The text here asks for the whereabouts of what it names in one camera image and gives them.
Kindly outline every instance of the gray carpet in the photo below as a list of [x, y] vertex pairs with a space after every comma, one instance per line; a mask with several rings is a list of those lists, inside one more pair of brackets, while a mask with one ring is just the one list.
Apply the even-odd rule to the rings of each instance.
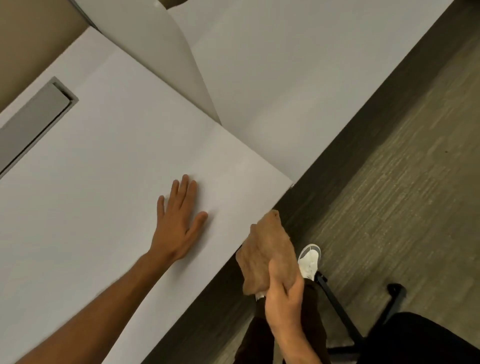
[[[362, 333], [399, 282], [403, 310], [480, 347], [479, 2], [454, 2], [277, 208]], [[254, 306], [241, 284], [231, 259], [145, 362], [231, 363]]]

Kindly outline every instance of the office chair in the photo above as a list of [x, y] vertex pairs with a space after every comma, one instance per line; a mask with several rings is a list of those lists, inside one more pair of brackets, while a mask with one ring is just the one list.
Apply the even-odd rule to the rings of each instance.
[[363, 337], [320, 272], [315, 282], [322, 288], [345, 325], [353, 345], [328, 348], [332, 362], [357, 364], [478, 364], [480, 350], [444, 327], [413, 313], [398, 313], [407, 290], [401, 284], [387, 285], [391, 296], [380, 317]]

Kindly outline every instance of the finger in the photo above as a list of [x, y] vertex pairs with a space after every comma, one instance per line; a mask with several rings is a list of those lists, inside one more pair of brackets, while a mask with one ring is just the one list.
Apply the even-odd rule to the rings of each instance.
[[303, 287], [305, 285], [305, 281], [300, 274], [300, 271], [297, 273], [297, 277], [295, 279], [295, 283], [293, 286], [288, 290], [288, 299], [295, 305], [301, 305], [303, 300]]
[[272, 290], [273, 292], [286, 296], [285, 288], [283, 287], [283, 283], [280, 279], [280, 268], [276, 259], [271, 259], [268, 263], [268, 274], [270, 276], [270, 288], [268, 290]]
[[172, 183], [172, 190], [170, 191], [170, 196], [168, 197], [167, 211], [173, 207], [175, 203], [175, 198], [179, 192], [179, 182], [177, 180]]
[[163, 216], [165, 215], [165, 208], [164, 208], [165, 197], [162, 195], [158, 198], [156, 202], [156, 217], [158, 221], [160, 221]]
[[181, 178], [179, 192], [177, 194], [177, 197], [175, 198], [175, 203], [173, 205], [177, 209], [180, 209], [181, 205], [183, 204], [183, 200], [185, 199], [185, 195], [187, 194], [188, 180], [188, 174], [184, 174]]
[[185, 195], [185, 199], [183, 200], [183, 204], [181, 209], [185, 211], [185, 216], [190, 218], [190, 214], [193, 211], [193, 207], [195, 206], [195, 201], [197, 199], [197, 191], [198, 191], [198, 184], [196, 181], [190, 182], [188, 186], [187, 194]]
[[204, 225], [208, 219], [208, 214], [205, 211], [199, 212], [197, 216], [193, 219], [190, 229], [188, 229], [186, 234], [186, 241], [189, 245], [196, 243], [200, 234], [203, 231]]

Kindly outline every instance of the black pants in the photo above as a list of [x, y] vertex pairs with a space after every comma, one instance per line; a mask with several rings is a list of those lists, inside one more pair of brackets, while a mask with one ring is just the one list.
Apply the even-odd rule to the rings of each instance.
[[[301, 305], [301, 325], [303, 332], [323, 364], [330, 364], [325, 332], [317, 309], [318, 293], [315, 283], [305, 279]], [[257, 301], [255, 316], [248, 326], [247, 333], [235, 354], [235, 364], [270, 364], [273, 361], [274, 337], [265, 318], [265, 298]]]

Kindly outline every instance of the sneaker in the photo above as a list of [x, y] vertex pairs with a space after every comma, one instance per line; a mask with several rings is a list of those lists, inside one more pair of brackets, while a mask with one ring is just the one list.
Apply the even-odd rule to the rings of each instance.
[[314, 280], [321, 257], [322, 252], [318, 245], [308, 244], [306, 247], [304, 247], [300, 252], [298, 259], [301, 276], [310, 280]]

